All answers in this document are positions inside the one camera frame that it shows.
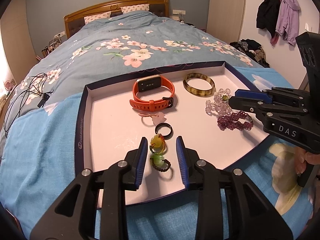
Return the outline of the person's right hand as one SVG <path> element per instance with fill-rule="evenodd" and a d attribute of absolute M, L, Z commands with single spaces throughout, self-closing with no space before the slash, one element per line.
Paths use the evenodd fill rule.
<path fill-rule="evenodd" d="M 320 155 L 319 154 L 313 154 L 310 152 L 307 152 L 306 150 L 296 147 L 295 148 L 295 171 L 297 175 L 303 174 L 306 170 L 306 165 L 319 165 L 320 164 Z"/>

